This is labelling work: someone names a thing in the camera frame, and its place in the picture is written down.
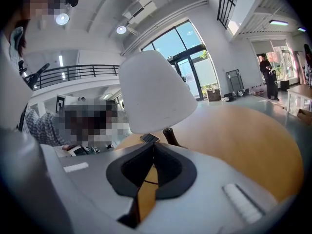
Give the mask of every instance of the cardboard box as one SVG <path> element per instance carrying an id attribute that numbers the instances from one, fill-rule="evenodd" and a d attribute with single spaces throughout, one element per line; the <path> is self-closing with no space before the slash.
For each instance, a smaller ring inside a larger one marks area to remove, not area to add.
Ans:
<path id="1" fill-rule="evenodd" d="M 305 122 L 307 125 L 312 124 L 312 112 L 307 110 L 299 109 L 297 117 Z"/>

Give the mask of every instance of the lamp base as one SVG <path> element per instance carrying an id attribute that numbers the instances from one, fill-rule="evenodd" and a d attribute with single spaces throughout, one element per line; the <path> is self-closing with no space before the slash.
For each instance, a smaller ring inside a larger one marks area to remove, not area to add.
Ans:
<path id="1" fill-rule="evenodd" d="M 174 131 L 173 131 L 173 129 L 171 127 L 164 129 L 164 131 L 162 131 L 162 133 L 165 135 L 169 145 L 183 147 L 176 140 Z"/>

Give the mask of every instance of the lampshade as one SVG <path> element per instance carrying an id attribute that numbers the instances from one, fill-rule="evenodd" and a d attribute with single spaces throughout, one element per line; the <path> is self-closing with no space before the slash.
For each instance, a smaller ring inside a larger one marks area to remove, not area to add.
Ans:
<path id="1" fill-rule="evenodd" d="M 119 67 L 130 130 L 146 134 L 171 127 L 197 107 L 189 88 L 158 51 L 138 53 Z"/>

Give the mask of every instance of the planter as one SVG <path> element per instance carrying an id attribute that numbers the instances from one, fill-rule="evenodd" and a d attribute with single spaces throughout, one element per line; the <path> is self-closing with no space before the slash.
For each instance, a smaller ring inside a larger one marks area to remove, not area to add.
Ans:
<path id="1" fill-rule="evenodd" d="M 287 92 L 289 89 L 289 80 L 281 80 L 281 90 Z"/>

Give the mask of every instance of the ceiling vent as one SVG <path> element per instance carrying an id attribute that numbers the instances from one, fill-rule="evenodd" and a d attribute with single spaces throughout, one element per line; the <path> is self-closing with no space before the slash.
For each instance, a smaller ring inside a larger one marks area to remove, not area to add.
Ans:
<path id="1" fill-rule="evenodd" d="M 151 0 L 137 0 L 122 15 L 129 19 L 129 24 L 139 24 L 156 9 L 155 3 Z"/>

